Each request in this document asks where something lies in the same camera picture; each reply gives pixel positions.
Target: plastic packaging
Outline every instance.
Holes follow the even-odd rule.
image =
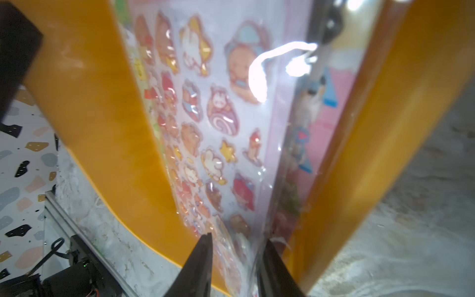
[[[248,296],[312,1],[113,1],[178,213]]]

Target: cartoon sticker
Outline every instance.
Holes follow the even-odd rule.
[[[269,49],[266,30],[251,21],[244,22],[224,47],[231,89],[246,102],[259,104],[249,89],[249,66],[257,56]]]
[[[256,129],[251,137],[249,137],[249,149],[244,151],[243,154],[251,161],[252,164],[255,166],[262,166],[262,162],[258,159],[259,151],[261,150],[262,141],[261,141],[261,133],[259,129]]]
[[[181,188],[181,180],[180,180],[177,172],[175,171],[175,169],[170,169],[169,173],[170,173],[170,178],[171,178],[171,181],[173,182],[173,184],[177,188]]]
[[[176,115],[178,98],[175,92],[175,87],[173,86],[173,82],[171,80],[170,72],[166,71],[161,73],[161,86],[163,88],[167,107],[170,109],[173,115]]]
[[[173,137],[175,140],[180,139],[180,130],[178,129],[177,120],[174,116],[168,115],[165,127],[167,128],[167,132],[171,137]]]
[[[211,205],[219,212],[223,212],[223,209],[221,208],[221,192],[219,189],[213,184],[213,182],[207,182],[206,183],[206,189],[205,189],[206,197],[208,198],[208,201],[211,203]]]
[[[188,164],[185,165],[185,175],[186,175],[186,179],[190,182],[190,184],[193,187],[198,186],[198,189],[199,189],[199,187],[203,185],[200,178],[198,177],[198,171],[195,168],[193,168],[191,165],[188,165]]]
[[[181,140],[185,149],[194,157],[198,157],[198,148],[203,140],[203,136],[195,124],[181,124]]]
[[[207,115],[209,122],[216,130],[229,136],[238,134],[239,120],[225,88],[211,86]]]
[[[201,111],[201,96],[198,87],[189,80],[185,80],[182,90],[183,100],[181,104],[183,105],[183,109],[193,121],[201,121],[203,112]]]
[[[198,194],[195,194],[195,205],[198,208],[198,211],[207,219],[211,217],[209,213],[209,208],[204,205],[203,200],[199,197]]]
[[[224,159],[228,163],[236,163],[238,160],[234,155],[234,146],[228,143],[225,139],[221,142],[221,148],[219,149]]]
[[[175,156],[177,156],[178,160],[181,161],[183,159],[183,156],[181,155],[180,149],[176,145],[174,145],[173,151],[175,152]]]
[[[223,177],[224,163],[212,149],[207,148],[201,154],[201,163],[212,180],[220,185],[225,185],[228,182]]]
[[[180,69],[172,39],[170,20],[159,11],[155,23],[155,47],[160,62],[168,66],[173,74],[177,74]]]
[[[245,210],[254,211],[254,184],[250,179],[237,172],[231,191],[240,206]]]
[[[140,56],[148,65],[155,65],[155,57],[153,56],[153,38],[145,21],[145,17],[140,15],[135,21],[135,37],[139,42]]]
[[[231,224],[231,227],[234,229],[234,231],[241,233],[246,238],[249,238],[251,235],[251,228],[240,214],[233,214],[229,219],[229,223]]]
[[[171,146],[166,146],[165,149],[164,149],[164,153],[165,153],[165,158],[167,160],[167,163],[168,163],[168,166],[172,169],[175,169],[176,171],[178,171],[178,160],[175,156],[175,153],[173,152]]]
[[[208,38],[203,34],[201,21],[197,16],[192,17],[190,22],[180,30],[180,40],[186,67],[196,70],[202,77],[207,77],[209,75],[207,63],[211,59],[213,49]]]

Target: cable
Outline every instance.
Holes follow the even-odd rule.
[[[59,250],[59,248],[63,245],[63,243],[64,243],[64,238],[62,238],[62,237],[60,237],[60,238],[58,238],[57,240],[55,240],[55,242],[53,242],[53,244],[51,244],[51,251],[49,251],[49,253],[48,253],[43,259],[41,259],[41,261],[38,262],[38,264],[36,264],[36,265],[33,267],[32,270],[30,270],[30,271],[26,274],[26,276],[29,277],[30,275],[32,275],[33,272],[35,272],[36,270],[38,270],[38,268],[40,268],[41,265],[43,265],[49,258],[51,258],[51,256],[55,255],[55,254],[57,253],[57,251]],[[63,254],[63,253],[58,253],[58,254],[61,254],[61,255],[58,255],[58,256],[60,256],[60,257],[62,257],[62,258],[64,258],[63,255],[67,255],[67,254]]]

